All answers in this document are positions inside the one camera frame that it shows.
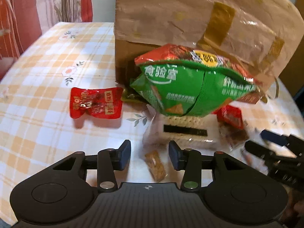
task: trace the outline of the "snack bag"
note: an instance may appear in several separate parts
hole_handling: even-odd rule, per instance
[[[123,93],[121,95],[121,101],[147,104],[147,101],[131,87],[125,87],[123,89]]]
[[[180,45],[159,47],[135,64],[142,74],[130,86],[167,116],[206,116],[256,89],[239,64]]]
[[[70,116],[81,117],[85,112],[96,118],[117,119],[121,116],[123,89],[80,89],[73,87],[70,95]]]
[[[238,107],[226,105],[213,112],[219,121],[224,121],[235,128],[244,129],[242,111]]]

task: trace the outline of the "green snack bag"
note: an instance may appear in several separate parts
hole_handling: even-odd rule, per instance
[[[206,116],[256,89],[240,66],[188,47],[164,45],[135,63],[142,74],[130,86],[167,116]]]
[[[131,87],[125,87],[123,89],[120,100],[124,102],[147,103],[147,101]]]

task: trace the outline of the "red wrapper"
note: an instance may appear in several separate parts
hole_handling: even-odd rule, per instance
[[[235,128],[244,129],[242,112],[239,108],[226,105],[215,112],[219,121],[224,121]]]
[[[80,89],[73,87],[70,95],[70,116],[73,119],[87,113],[96,118],[117,119],[121,116],[123,89]]]

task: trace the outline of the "plastic wrapper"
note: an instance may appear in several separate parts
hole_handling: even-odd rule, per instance
[[[147,101],[142,96],[140,96],[134,89],[130,87],[126,87],[123,89],[123,93],[121,95],[121,101],[147,103]]]
[[[155,113],[150,105],[147,107],[154,118],[144,133],[144,146],[165,146],[170,140],[175,140],[182,149],[229,153],[255,135],[254,128],[243,122],[241,110],[234,106],[223,107],[205,117],[164,116]]]
[[[166,116],[206,116],[256,89],[241,65],[223,56],[167,44],[135,59],[142,74],[131,84]]]
[[[206,130],[207,135],[164,132],[164,125]],[[193,116],[165,116],[157,113],[143,135],[143,145],[161,144],[166,146],[169,141],[175,140],[181,149],[230,151],[227,144],[221,143],[218,125],[217,117],[214,114],[209,114],[202,118]]]
[[[219,121],[226,122],[239,130],[244,129],[242,112],[240,108],[226,105],[218,109],[216,112],[214,112],[214,114],[217,115],[217,119]]]
[[[121,116],[123,89],[80,89],[73,87],[70,95],[70,116],[73,119],[87,113],[96,118],[117,119]]]
[[[166,171],[163,163],[161,162],[158,152],[154,150],[150,153],[147,153],[145,155],[145,160],[153,176],[153,179],[156,182],[163,180],[166,176]]]

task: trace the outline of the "yellow checkered pattern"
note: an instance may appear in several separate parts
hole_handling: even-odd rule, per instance
[[[72,87],[114,86],[113,23],[58,23],[13,65],[0,83],[0,218],[9,224],[16,221],[9,198],[19,182],[75,151],[97,154],[118,148],[125,139],[131,140],[132,154],[128,170],[116,173],[118,183],[153,182],[143,160],[148,149],[142,147],[150,118],[137,126],[127,120],[145,116],[145,105],[124,103],[122,118],[116,120],[84,116],[76,122],[69,116]],[[233,105],[241,107],[253,128],[304,138],[303,118],[281,82],[278,99]],[[182,173],[173,170],[167,149],[157,148],[169,169],[164,181],[180,183]],[[87,181],[96,185],[96,172],[88,172]],[[211,174],[203,171],[203,184],[210,181]]]

